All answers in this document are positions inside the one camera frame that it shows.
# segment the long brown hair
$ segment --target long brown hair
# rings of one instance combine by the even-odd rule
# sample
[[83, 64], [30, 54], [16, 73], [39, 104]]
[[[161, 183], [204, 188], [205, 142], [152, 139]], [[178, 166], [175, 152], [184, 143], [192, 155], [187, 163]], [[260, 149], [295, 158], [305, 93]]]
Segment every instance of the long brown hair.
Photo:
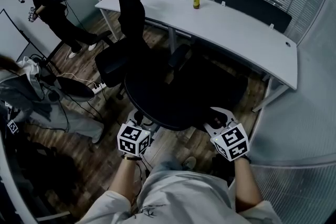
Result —
[[21, 70], [21, 67], [17, 65], [17, 63], [6, 56], [0, 55], [0, 70], [9, 70], [13, 72], [18, 72]]

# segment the power strip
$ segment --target power strip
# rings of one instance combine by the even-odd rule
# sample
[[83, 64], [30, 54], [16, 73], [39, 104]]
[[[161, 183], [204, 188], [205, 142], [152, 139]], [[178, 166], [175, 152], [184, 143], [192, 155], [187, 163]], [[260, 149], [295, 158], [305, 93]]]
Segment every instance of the power strip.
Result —
[[98, 87], [94, 85], [94, 88], [92, 89], [94, 94], [100, 93], [104, 88], [106, 87], [106, 84], [104, 82], [100, 83]]

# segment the black pants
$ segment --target black pants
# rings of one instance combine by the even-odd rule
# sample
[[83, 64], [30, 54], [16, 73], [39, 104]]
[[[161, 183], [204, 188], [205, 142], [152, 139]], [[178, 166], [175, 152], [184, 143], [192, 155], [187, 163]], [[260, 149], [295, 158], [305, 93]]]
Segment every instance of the black pants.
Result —
[[46, 23], [56, 36], [71, 47], [72, 52], [79, 52], [82, 48], [77, 40], [92, 45], [93, 40], [97, 37], [96, 34], [91, 34], [73, 25], [64, 14], [49, 18]]

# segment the person wearing black clothes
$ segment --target person wearing black clothes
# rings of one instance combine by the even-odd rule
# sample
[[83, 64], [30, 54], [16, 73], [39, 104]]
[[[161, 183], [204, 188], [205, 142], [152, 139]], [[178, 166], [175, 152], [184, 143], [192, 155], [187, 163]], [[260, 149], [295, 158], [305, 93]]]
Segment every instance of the person wearing black clothes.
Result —
[[82, 50], [77, 40], [89, 45], [92, 51], [97, 44], [93, 44], [97, 35], [84, 31], [73, 25], [65, 15], [65, 5], [54, 0], [33, 0], [35, 12], [32, 20], [40, 17], [63, 42], [71, 47], [69, 58], [73, 58]]

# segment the black shirt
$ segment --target black shirt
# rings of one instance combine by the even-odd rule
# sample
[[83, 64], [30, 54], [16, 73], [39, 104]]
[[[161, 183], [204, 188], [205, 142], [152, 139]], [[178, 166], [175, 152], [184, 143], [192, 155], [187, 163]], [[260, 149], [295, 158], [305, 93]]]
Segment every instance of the black shirt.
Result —
[[57, 3], [54, 0], [33, 0], [35, 9], [41, 7], [41, 5], [46, 8], [39, 14], [40, 18], [48, 23], [51, 20], [56, 20], [59, 16], [65, 16], [64, 11], [66, 9], [65, 5]]

